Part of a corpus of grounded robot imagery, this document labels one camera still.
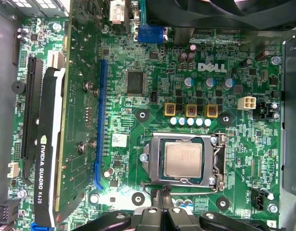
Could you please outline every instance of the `blue pcie slot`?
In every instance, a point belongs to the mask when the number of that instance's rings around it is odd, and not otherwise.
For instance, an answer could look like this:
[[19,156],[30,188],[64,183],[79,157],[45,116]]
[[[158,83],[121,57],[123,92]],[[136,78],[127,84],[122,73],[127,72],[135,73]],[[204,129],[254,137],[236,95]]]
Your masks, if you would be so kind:
[[105,59],[101,59],[101,78],[100,78],[100,98],[99,112],[97,125],[97,145],[96,145],[96,160],[94,163],[94,185],[102,190],[101,175],[102,175],[102,158],[103,158],[103,138],[104,138],[104,122],[106,108],[106,83],[107,83],[107,68],[108,64]]

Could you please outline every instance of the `fan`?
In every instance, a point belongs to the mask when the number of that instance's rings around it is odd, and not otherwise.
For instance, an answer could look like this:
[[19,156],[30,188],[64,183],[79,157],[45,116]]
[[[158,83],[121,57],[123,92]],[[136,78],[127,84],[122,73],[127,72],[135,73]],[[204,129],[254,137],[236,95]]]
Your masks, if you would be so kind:
[[296,26],[296,0],[146,0],[150,25],[249,30]]

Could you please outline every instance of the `dell logo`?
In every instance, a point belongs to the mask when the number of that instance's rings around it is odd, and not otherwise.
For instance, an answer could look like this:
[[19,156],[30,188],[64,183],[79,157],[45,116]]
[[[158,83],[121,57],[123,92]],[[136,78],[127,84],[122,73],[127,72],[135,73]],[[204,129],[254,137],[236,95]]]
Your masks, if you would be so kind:
[[221,64],[220,65],[220,69],[219,69],[219,65],[218,64],[202,64],[202,63],[198,63],[198,71],[208,71],[208,72],[221,72],[221,73],[227,73],[227,70],[225,69],[225,64]]

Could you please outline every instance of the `white connector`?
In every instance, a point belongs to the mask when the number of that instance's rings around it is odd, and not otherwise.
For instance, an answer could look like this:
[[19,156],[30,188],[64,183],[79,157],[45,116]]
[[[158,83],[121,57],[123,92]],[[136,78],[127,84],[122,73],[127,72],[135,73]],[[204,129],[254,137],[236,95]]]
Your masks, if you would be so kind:
[[10,173],[8,173],[8,178],[15,178],[19,175],[19,168],[17,162],[11,162],[8,164],[8,167],[10,168]]
[[238,110],[253,110],[256,108],[256,98],[245,96],[238,100]]
[[64,55],[60,51],[48,51],[47,67],[53,67],[59,70],[65,68]]

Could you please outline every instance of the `cpu socket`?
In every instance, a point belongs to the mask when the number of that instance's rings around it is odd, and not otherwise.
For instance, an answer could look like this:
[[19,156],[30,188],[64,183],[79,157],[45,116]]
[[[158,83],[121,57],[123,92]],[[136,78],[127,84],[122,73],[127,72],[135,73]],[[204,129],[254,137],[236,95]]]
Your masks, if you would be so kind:
[[[219,140],[211,143],[211,137]],[[222,134],[153,133],[142,163],[151,185],[224,188],[226,138]],[[210,178],[216,184],[210,184]]]

